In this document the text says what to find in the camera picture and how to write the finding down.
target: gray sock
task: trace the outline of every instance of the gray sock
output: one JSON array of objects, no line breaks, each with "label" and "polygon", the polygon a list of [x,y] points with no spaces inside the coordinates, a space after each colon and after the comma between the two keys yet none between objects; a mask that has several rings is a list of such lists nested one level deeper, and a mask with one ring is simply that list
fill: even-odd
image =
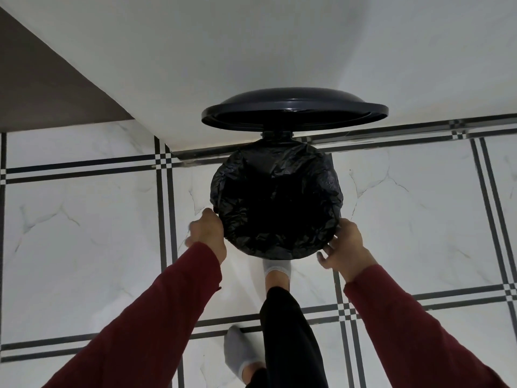
[{"label": "gray sock", "polygon": [[291,281],[291,261],[290,260],[266,260],[262,259],[264,267],[264,276],[271,271],[280,271],[286,274]]},{"label": "gray sock", "polygon": [[241,381],[244,368],[261,361],[251,342],[236,325],[224,335],[224,361]]}]

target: crinkled black plastic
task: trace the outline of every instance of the crinkled black plastic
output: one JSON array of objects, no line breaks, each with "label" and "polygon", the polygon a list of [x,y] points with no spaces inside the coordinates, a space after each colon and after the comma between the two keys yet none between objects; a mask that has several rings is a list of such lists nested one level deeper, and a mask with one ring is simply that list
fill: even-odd
[{"label": "crinkled black plastic", "polygon": [[216,171],[210,201],[237,249],[292,260],[333,238],[343,194],[327,155],[294,140],[262,139],[234,152]]}]

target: ankle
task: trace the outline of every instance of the ankle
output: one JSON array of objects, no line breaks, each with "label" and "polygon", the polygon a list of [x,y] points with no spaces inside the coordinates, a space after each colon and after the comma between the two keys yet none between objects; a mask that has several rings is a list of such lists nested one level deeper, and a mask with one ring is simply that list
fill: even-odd
[{"label": "ankle", "polygon": [[266,275],[266,293],[272,287],[281,287],[289,291],[289,277],[276,269]]},{"label": "ankle", "polygon": [[242,370],[242,381],[244,384],[248,385],[251,382],[251,379],[253,378],[253,375],[257,370],[265,369],[266,365],[264,362],[254,362],[252,364],[249,364]]}]

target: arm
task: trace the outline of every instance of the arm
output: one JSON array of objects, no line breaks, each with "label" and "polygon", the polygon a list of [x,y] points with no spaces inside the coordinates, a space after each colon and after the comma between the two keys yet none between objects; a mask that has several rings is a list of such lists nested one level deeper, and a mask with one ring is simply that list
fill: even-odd
[{"label": "arm", "polygon": [[319,254],[321,265],[347,282],[345,294],[394,388],[507,387],[377,264],[354,223],[342,219],[337,238],[324,250],[329,257]]},{"label": "arm", "polygon": [[189,249],[44,388],[167,387],[222,279],[222,225],[219,229],[219,218],[209,211],[191,223]]}]

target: person's left hand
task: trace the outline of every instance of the person's left hand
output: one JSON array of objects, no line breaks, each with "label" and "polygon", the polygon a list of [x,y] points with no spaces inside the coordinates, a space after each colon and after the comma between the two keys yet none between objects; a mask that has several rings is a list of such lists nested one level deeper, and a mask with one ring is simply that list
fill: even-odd
[{"label": "person's left hand", "polygon": [[187,248],[190,248],[194,242],[202,242],[214,252],[219,264],[226,259],[223,224],[214,211],[205,208],[201,218],[191,222],[189,229],[190,236],[185,240]]}]

